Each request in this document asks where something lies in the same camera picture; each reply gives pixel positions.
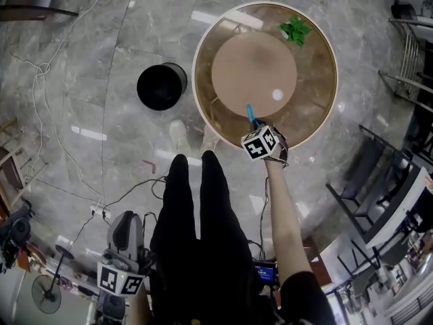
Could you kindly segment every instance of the small screen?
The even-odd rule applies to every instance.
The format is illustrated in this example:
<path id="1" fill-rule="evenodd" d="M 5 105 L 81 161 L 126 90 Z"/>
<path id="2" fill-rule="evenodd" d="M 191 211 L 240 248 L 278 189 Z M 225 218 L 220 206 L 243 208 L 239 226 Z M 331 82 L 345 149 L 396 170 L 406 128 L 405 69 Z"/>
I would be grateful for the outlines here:
<path id="1" fill-rule="evenodd" d="M 272 267 L 263 267 L 256 266 L 257 272 L 265 282 L 273 282 L 274 281 L 274 272 Z"/>

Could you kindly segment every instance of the black shirt sleeve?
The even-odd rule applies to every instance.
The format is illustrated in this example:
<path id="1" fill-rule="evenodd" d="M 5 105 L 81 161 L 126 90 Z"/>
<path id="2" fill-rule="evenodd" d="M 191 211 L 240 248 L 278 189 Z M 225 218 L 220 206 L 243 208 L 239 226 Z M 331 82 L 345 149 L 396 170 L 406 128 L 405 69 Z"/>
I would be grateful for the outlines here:
<path id="1" fill-rule="evenodd" d="M 312 325 L 335 325 L 334 315 L 316 276 L 298 272 L 281 287 L 281 314 L 288 324 L 306 320 Z"/>

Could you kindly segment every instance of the wall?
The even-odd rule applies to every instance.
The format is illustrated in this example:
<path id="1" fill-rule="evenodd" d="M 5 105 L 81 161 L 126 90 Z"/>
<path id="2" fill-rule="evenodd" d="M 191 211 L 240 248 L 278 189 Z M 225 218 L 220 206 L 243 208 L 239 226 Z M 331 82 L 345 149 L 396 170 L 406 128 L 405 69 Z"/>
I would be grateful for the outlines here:
<path id="1" fill-rule="evenodd" d="M 19 267 L 0 274 L 0 318 L 6 325 L 12 324 L 12 315 L 20 286 L 26 272 Z"/>
<path id="2" fill-rule="evenodd" d="M 27 273 L 18 295 L 14 325 L 84 325 L 90 302 L 70 292 L 62 292 L 62 304 L 54 314 L 44 314 L 37 309 L 32 299 L 33 281 L 38 273 Z"/>

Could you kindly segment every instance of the black trash bin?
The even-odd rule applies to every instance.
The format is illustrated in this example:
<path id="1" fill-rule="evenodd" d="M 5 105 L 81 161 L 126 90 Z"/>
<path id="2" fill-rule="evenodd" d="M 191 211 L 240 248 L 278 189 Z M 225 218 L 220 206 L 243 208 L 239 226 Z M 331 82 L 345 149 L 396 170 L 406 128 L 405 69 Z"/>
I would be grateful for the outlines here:
<path id="1" fill-rule="evenodd" d="M 141 102 L 157 111 L 172 108 L 187 87 L 187 74 L 177 64 L 166 62 L 146 68 L 138 78 Z"/>

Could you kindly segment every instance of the marble floor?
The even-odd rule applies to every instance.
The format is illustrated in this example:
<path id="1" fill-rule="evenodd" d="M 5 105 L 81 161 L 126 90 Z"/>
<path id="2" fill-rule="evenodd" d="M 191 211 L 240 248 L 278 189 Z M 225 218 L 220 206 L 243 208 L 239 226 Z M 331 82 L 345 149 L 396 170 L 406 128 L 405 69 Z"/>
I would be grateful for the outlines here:
<path id="1" fill-rule="evenodd" d="M 83 13 L 95 0 L 58 0 L 60 8 Z M 194 103 L 191 87 L 179 103 L 153 112 L 139 101 L 135 86 L 148 66 L 176 62 L 189 80 L 194 51 L 207 21 L 231 7 L 266 0 L 100 0 L 69 34 L 47 75 L 43 90 L 36 86 L 35 102 L 42 120 L 43 146 L 38 169 L 49 163 L 26 198 L 36 216 L 32 231 L 47 244 L 65 246 L 90 218 L 98 196 L 79 180 L 76 167 L 59 147 L 55 128 L 67 152 L 77 161 L 83 181 L 101 196 L 101 203 L 117 200 L 136 183 L 166 174 L 175 155 L 168 124 L 181 119 L 195 157 L 202 143 L 204 121 Z M 302 233 L 313 233 L 336 212 L 325 188 L 344 185 L 343 174 L 360 144 L 358 124 L 369 127 L 400 146 L 412 115 L 412 106 L 394 99 L 378 76 L 378 69 L 398 67 L 402 43 L 384 0 L 272 0 L 287 3 L 310 16 L 323 29 L 335 50 L 340 84 L 328 121 L 308 143 L 290 152 L 288 185 L 298 207 Z M 31 62 L 47 62 L 74 22 L 52 16 L 43 22 L 0 24 L 0 117 L 18 117 L 24 134 L 22 160 L 36 158 L 41 125 L 35 114 L 32 86 L 35 68 L 13 59 L 7 49 Z M 231 203 L 247 237 L 259 241 L 260 210 L 264 201 L 265 168 L 246 154 L 220 142 L 216 147 L 231 190 Z M 156 173 L 144 162 L 156 165 Z M 31 170 L 24 168 L 24 173 Z M 201 168 L 190 166 L 194 202 L 199 203 Z M 157 193 L 163 192 L 157 185 Z M 157 214 L 161 201 L 144 185 L 111 206 L 115 215 L 133 210 Z M 328 233 L 337 230 L 332 222 Z M 72 247 L 78 262 L 94 265 L 106 247 L 107 224 L 95 216 Z M 147 220 L 148 244 L 154 223 Z M 265 248 L 272 250 L 269 210 L 263 221 Z"/>

